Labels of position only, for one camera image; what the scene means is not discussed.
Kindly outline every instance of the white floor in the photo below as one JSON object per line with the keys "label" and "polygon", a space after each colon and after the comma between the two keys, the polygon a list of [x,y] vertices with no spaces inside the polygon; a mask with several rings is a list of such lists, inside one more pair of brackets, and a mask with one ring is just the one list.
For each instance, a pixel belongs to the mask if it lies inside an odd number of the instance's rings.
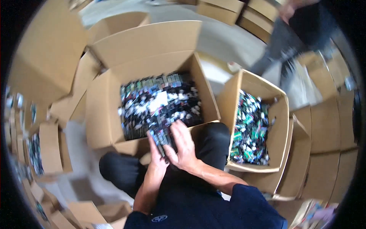
{"label": "white floor", "polygon": [[[151,22],[176,20],[203,21],[202,31],[197,46],[205,52],[225,62],[234,61],[247,68],[264,51],[265,44],[238,26],[228,26],[219,21],[196,14],[195,6],[165,4],[153,7],[146,0],[108,0],[91,3],[80,12],[83,24],[89,28],[102,18],[129,11],[145,11],[151,15]],[[230,78],[230,74],[216,66],[202,62],[206,77],[210,80],[214,93],[220,91],[220,85]],[[265,73],[264,78],[278,85],[279,66]],[[85,126],[69,122],[65,129],[67,144],[74,172],[61,176],[57,183],[46,187],[54,193],[63,206],[71,201],[92,200],[96,205],[118,200],[133,199],[112,183],[104,180],[99,173],[97,152],[89,149],[86,143]]]}

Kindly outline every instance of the black pants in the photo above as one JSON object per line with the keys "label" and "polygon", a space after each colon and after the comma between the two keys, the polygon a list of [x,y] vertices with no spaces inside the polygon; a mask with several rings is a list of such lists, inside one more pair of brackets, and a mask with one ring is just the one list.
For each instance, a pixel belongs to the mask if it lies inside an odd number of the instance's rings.
{"label": "black pants", "polygon": [[[224,170],[229,153],[229,129],[223,123],[208,123],[197,136],[194,139],[196,157],[212,167]],[[109,152],[100,159],[99,170],[104,179],[112,182],[132,198],[136,196],[146,173],[146,168],[137,158],[114,152]],[[160,192],[165,188],[182,184],[205,192],[217,191],[206,181],[169,165]]]}

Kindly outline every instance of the person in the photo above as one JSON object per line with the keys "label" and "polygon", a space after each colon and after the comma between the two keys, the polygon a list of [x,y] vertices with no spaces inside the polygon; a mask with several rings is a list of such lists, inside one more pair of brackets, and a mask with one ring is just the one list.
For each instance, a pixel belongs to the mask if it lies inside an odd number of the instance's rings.
{"label": "person", "polygon": [[[287,221],[257,188],[223,171],[230,143],[228,128],[223,123],[200,127],[195,144],[183,122],[171,125],[178,152],[163,146],[170,164],[151,136],[147,170],[131,156],[110,152],[101,158],[102,176],[135,198],[124,228],[286,229]],[[231,195],[230,201],[221,192]]]}
{"label": "person", "polygon": [[320,0],[288,0],[279,8],[264,55],[248,70],[262,76],[280,62],[280,88],[287,91],[294,59],[308,51],[323,50],[336,29],[336,21]]}

